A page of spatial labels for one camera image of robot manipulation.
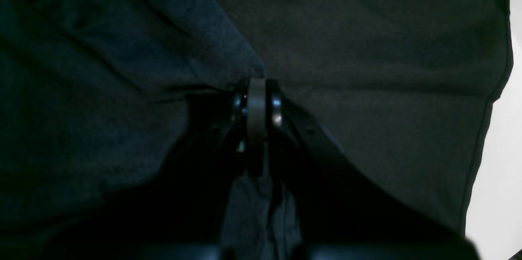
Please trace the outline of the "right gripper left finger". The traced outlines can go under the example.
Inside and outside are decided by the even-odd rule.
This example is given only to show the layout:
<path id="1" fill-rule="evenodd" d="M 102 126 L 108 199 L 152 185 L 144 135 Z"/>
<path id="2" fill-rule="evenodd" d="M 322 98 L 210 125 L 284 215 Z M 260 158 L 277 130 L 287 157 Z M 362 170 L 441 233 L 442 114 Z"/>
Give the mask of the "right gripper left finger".
<path id="1" fill-rule="evenodd" d="M 51 260 L 233 260 L 219 243 L 245 133 L 247 80 L 231 93 L 189 96 L 188 131 L 144 185 L 55 236 Z"/>

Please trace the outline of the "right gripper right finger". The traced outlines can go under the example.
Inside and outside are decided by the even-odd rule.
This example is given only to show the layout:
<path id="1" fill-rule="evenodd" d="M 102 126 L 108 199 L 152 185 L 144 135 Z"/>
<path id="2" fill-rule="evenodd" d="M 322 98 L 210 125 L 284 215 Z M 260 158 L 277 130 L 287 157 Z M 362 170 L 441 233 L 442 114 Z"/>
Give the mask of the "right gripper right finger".
<path id="1" fill-rule="evenodd" d="M 267 80 L 273 173 L 295 198 L 294 260 L 477 260 L 475 247 L 371 182 L 319 122 Z"/>

